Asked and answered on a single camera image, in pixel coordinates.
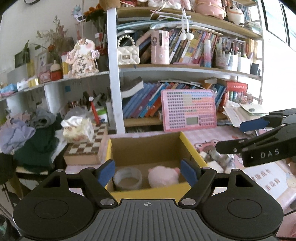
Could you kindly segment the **white quilted handbag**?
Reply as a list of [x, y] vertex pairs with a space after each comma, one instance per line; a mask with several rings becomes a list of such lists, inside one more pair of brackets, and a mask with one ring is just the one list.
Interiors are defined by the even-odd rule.
[[[120, 46], [122, 39], [131, 40], [131, 46]], [[140, 63], [139, 47], [130, 35], [123, 35], [117, 40], [117, 58], [119, 65], [137, 65]]]

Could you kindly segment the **grey timer gadget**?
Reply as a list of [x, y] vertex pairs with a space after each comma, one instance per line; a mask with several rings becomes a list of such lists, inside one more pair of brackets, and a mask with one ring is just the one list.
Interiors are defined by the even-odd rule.
[[217, 152], [216, 149], [212, 149], [208, 151], [208, 154], [211, 156], [211, 158], [213, 160], [215, 160], [216, 162], [220, 161], [221, 158], [221, 154], [219, 152]]

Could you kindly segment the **large white charger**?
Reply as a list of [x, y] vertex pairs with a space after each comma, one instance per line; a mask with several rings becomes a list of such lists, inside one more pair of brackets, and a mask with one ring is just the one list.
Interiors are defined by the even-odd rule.
[[217, 173], [224, 173], [224, 169], [216, 161], [208, 162], [207, 166], [214, 169]]

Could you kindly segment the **row of blue books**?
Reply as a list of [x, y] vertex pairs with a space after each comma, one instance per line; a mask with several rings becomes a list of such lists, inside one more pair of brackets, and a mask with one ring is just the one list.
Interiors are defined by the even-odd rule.
[[174, 82], [144, 82], [144, 87], [122, 101], [123, 118], [143, 118], [160, 97], [161, 91], [173, 87]]

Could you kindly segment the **clear packing tape roll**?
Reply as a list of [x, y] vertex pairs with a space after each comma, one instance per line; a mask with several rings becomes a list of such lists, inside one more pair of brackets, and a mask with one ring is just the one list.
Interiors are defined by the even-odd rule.
[[134, 167], [125, 167], [118, 170], [113, 182], [118, 191], [140, 190], [142, 188], [142, 173]]

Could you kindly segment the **red pen in cup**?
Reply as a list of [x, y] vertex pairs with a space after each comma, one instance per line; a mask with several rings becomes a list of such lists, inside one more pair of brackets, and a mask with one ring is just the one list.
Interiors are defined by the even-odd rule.
[[91, 104], [91, 109], [92, 109], [92, 112], [93, 112], [93, 115], [94, 115], [94, 119], [95, 119], [96, 125], [100, 126], [100, 119], [99, 119], [99, 116], [97, 114], [97, 111], [96, 111], [96, 108], [95, 108], [95, 105], [94, 105], [93, 101], [94, 101], [94, 97], [90, 96], [89, 97], [89, 102]]

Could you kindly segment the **yellow cardboard box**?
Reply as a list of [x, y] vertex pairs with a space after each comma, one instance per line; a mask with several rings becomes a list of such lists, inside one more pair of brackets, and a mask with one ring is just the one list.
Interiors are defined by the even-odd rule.
[[124, 167], [135, 167], [142, 173], [140, 190], [119, 191], [114, 181], [109, 181], [106, 189], [117, 201], [121, 199], [174, 199], [178, 202], [190, 189], [185, 178], [181, 176], [176, 185], [151, 188], [148, 182], [148, 169], [155, 166], [179, 168], [182, 159], [190, 160], [200, 168], [207, 165], [183, 132], [146, 137], [125, 135], [122, 138], [110, 138], [106, 151], [106, 160], [109, 159], [115, 161], [116, 171]]

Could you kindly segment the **pink keyboard learning toy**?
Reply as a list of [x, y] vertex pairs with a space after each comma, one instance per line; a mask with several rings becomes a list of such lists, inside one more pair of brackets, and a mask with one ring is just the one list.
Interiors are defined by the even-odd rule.
[[217, 127], [212, 90], [165, 89], [161, 92], [164, 132]]

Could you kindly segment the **stack of papers and books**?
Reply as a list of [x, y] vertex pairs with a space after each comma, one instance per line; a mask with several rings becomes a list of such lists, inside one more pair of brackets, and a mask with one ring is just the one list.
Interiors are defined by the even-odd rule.
[[226, 106], [223, 107], [228, 119], [236, 128], [245, 121], [251, 121], [268, 115], [270, 109], [258, 104], [238, 104], [232, 101], [227, 101]]

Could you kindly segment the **pink rabbit figurine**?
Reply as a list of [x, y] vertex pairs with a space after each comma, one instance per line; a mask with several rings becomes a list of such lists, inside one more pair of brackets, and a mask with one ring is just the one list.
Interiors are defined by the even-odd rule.
[[97, 74], [99, 69], [96, 60], [99, 58], [95, 42], [87, 38], [77, 40], [74, 48], [66, 55], [66, 63], [71, 66], [69, 77], [83, 78]]

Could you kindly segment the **pink cylinder holder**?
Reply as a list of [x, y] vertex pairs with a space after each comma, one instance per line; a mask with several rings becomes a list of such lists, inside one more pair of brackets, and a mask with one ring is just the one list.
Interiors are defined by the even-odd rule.
[[157, 30], [151, 35], [151, 63], [156, 65], [170, 64], [170, 35], [168, 31]]

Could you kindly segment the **floral tissue box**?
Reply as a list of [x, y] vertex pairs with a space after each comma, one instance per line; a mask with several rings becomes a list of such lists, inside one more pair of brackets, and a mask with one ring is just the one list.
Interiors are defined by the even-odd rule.
[[94, 137], [94, 125], [90, 118], [72, 116], [61, 122], [63, 137], [68, 143], [90, 142]]

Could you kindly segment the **pink checked tablecloth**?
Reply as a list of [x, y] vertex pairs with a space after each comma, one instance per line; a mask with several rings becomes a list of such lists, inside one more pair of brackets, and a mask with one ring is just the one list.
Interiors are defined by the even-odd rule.
[[269, 195], [287, 209], [295, 201], [295, 176], [284, 161], [276, 161], [244, 168], [242, 159], [234, 154], [220, 155], [215, 145], [219, 141], [244, 138], [245, 134], [231, 126], [218, 126], [196, 131], [175, 133], [143, 132], [107, 135], [99, 132], [90, 143], [75, 144], [71, 150], [74, 160], [66, 160], [67, 173], [78, 173], [86, 167], [97, 168], [106, 160], [114, 159], [116, 169], [133, 167], [141, 172], [142, 183], [135, 190], [120, 188], [113, 181], [106, 185], [116, 200], [123, 198], [180, 198], [190, 185], [183, 176], [168, 187], [152, 188], [148, 181], [149, 169], [156, 166], [180, 168], [180, 161], [188, 159], [200, 167], [208, 166], [218, 173], [241, 169]]

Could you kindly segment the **small white charger cube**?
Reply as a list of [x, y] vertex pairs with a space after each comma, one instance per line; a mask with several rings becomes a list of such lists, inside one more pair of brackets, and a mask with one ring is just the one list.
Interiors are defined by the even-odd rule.
[[206, 160], [208, 154], [207, 154], [206, 152], [203, 152], [203, 151], [202, 151], [202, 152], [199, 153], [199, 155], [200, 155], [204, 160]]

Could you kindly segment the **pink plush toy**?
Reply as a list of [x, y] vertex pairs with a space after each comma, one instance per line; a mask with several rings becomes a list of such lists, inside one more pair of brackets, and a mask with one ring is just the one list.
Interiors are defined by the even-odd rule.
[[156, 166], [149, 169], [148, 182], [151, 188], [160, 188], [179, 183], [180, 169]]

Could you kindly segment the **white bookshelf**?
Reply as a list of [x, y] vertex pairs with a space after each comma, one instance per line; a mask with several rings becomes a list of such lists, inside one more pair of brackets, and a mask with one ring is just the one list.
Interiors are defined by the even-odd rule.
[[[262, 77], [232, 71], [228, 69], [221, 68], [206, 68], [201, 67], [196, 64], [172, 64], [172, 65], [155, 65], [155, 64], [138, 64], [138, 65], [118, 65], [116, 54], [116, 44], [117, 44], [117, 22], [122, 21], [132, 21], [143, 19], [144, 17], [150, 14], [152, 8], [148, 7], [137, 7], [137, 8], [120, 8], [120, 9], [109, 9], [107, 11], [107, 39], [108, 44], [111, 44], [108, 47], [108, 63], [109, 70], [96, 73], [93, 76], [83, 77], [84, 79], [88, 78], [97, 78], [97, 76], [109, 77], [110, 90], [111, 90], [111, 100], [112, 100], [112, 108], [113, 115], [115, 121], [115, 130], [116, 133], [125, 133], [125, 127], [130, 126], [147, 126], [147, 125], [160, 125], [160, 121], [155, 122], [156, 118], [146, 118], [144, 119], [124, 119], [122, 106], [121, 106], [121, 95], [120, 95], [120, 80], [123, 78], [124, 80], [132, 80], [136, 77], [142, 77], [144, 80], [166, 80], [166, 79], [177, 79], [177, 80], [185, 80], [185, 81], [198, 81], [202, 79], [207, 79], [211, 77], [229, 79], [232, 81], [238, 80], [238, 77], [241, 78], [249, 78], [255, 79], [261, 82], [262, 88]], [[187, 12], [187, 14], [191, 15], [198, 24], [201, 24], [202, 27], [209, 27], [213, 29], [219, 29], [217, 24], [227, 24], [226, 21], [222, 21], [219, 19], [215, 19], [214, 17], [202, 16], [200, 14], [196, 14], [193, 12]], [[75, 78], [66, 78], [60, 79], [57, 81], [50, 81], [44, 84], [39, 84], [32, 88], [27, 88], [25, 90], [16, 92], [10, 96], [7, 96], [4, 99], [8, 99], [6, 101], [7, 107], [9, 109], [12, 108], [12, 113], [18, 113], [25, 111], [29, 108], [28, 101], [25, 99], [25, 94], [28, 91], [35, 90], [39, 87], [43, 87], [46, 102], [49, 110], [53, 113], [56, 113], [62, 110], [66, 106], [66, 96], [63, 94], [63, 88], [58, 84], [59, 82], [66, 82], [70, 80], [78, 80]]]

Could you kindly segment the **chessboard box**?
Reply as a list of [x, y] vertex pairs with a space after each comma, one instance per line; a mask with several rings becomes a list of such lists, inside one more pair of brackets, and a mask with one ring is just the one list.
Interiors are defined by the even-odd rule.
[[68, 166], [98, 165], [103, 161], [107, 142], [108, 127], [106, 123], [102, 123], [95, 127], [94, 136], [90, 142], [70, 144], [64, 153], [64, 160]]

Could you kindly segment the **white blue spray bottle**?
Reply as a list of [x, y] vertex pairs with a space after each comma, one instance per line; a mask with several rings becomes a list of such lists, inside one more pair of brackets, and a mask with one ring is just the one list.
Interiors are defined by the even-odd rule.
[[220, 158], [220, 166], [223, 169], [226, 168], [235, 168], [235, 159], [233, 154], [222, 154]]

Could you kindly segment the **pile of clothes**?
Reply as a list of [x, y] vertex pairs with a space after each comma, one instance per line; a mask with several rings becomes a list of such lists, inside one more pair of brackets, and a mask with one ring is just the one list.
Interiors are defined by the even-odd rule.
[[32, 116], [25, 113], [13, 116], [1, 127], [1, 184], [14, 176], [16, 167], [26, 171], [51, 174], [65, 169], [63, 146], [57, 151], [60, 139], [56, 131], [62, 129], [62, 117], [42, 108]]

